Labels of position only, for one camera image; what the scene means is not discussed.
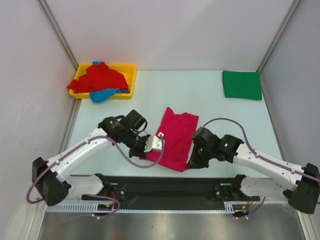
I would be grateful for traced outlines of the magenta t shirt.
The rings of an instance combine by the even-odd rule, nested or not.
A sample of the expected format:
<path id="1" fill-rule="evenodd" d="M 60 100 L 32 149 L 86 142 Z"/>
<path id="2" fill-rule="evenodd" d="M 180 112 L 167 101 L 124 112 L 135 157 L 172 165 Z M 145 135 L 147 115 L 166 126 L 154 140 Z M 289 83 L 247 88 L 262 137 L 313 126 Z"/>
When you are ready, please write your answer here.
<path id="1" fill-rule="evenodd" d="M 192 146 L 192 135 L 198 126 L 199 116 L 190 113 L 176 114 L 167 107 L 157 133 L 163 133 L 164 153 L 159 164 L 177 172 L 187 169 Z"/>

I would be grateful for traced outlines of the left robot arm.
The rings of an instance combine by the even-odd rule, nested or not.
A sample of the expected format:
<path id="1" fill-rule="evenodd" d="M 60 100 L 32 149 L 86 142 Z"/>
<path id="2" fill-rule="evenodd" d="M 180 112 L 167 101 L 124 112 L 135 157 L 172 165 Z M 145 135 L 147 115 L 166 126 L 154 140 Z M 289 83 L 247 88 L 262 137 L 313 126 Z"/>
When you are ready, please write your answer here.
<path id="1" fill-rule="evenodd" d="M 124 144 L 129 154 L 123 157 L 132 165 L 132 157 L 146 157 L 152 152 L 163 152 L 162 135 L 141 135 L 147 120 L 136 110 L 126 116 L 110 116 L 103 119 L 82 141 L 58 155 L 44 160 L 38 157 L 32 163 L 32 185 L 26 200 L 30 204 L 45 202 L 47 206 L 58 205 L 66 199 L 105 200 L 111 193 L 108 178 L 100 173 L 89 176 L 73 176 L 72 172 L 94 155 L 111 147 Z"/>

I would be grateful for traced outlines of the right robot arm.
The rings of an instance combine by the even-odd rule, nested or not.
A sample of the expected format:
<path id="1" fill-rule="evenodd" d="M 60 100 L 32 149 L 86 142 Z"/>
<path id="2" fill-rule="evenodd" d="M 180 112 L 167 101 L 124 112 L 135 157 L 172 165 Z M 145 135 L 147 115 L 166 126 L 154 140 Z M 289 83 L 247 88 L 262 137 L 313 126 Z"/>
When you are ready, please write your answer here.
<path id="1" fill-rule="evenodd" d="M 240 183 L 230 188 L 231 196 L 242 201 L 247 196 L 286 199 L 288 204 L 305 214 L 315 212 L 320 196 L 320 171 L 317 166 L 306 166 L 263 156 L 249 147 L 247 142 L 226 134 L 219 138 L 205 127 L 192 135 L 193 149 L 188 169 L 209 167 L 209 161 L 237 164 L 255 170 L 266 179 L 242 177 Z"/>

